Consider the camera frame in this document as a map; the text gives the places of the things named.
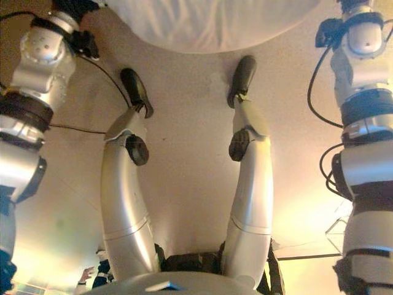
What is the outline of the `dark left robot hand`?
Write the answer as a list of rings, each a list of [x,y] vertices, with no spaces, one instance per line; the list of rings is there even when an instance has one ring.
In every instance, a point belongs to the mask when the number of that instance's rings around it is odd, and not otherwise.
[[[106,5],[90,0],[53,0],[52,7],[55,11],[64,12],[80,23],[87,13],[99,10]]]

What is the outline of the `dark right robot hand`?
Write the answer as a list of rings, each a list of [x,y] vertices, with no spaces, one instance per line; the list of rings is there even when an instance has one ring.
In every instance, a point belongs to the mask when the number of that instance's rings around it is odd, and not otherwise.
[[[344,14],[360,6],[373,6],[373,0],[339,0],[338,2],[341,4],[341,10]]]

